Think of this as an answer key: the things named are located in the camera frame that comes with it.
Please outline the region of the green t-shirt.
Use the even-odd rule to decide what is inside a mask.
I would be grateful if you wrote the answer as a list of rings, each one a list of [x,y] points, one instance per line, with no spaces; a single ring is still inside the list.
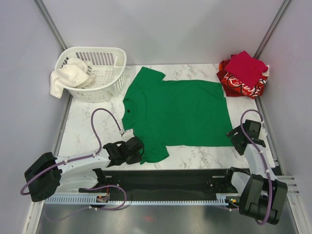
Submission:
[[[222,85],[204,80],[165,80],[142,67],[124,100],[122,124],[144,144],[143,163],[167,157],[168,146],[230,147],[232,124]]]

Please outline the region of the white cream t-shirt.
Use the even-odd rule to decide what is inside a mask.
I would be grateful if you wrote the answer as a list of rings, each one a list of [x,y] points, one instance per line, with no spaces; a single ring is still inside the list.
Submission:
[[[70,58],[62,68],[55,69],[50,75],[50,94],[61,98],[65,87],[84,88],[95,78],[87,74],[87,64],[79,58]]]

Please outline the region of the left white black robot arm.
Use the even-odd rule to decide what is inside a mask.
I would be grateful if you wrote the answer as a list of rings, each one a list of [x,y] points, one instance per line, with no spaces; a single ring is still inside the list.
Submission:
[[[57,193],[103,193],[109,184],[106,168],[123,163],[141,161],[144,144],[136,136],[127,141],[100,145],[86,156],[55,157],[44,153],[24,173],[26,180],[22,195],[30,195],[33,202],[48,199]]]

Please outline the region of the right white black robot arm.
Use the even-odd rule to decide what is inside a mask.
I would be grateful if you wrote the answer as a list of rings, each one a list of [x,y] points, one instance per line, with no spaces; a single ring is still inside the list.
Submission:
[[[236,151],[247,159],[249,170],[231,167],[226,171],[223,186],[240,195],[238,210],[258,224],[276,225],[282,213],[287,184],[278,180],[269,167],[266,144],[259,139],[261,123],[245,120],[226,134]]]

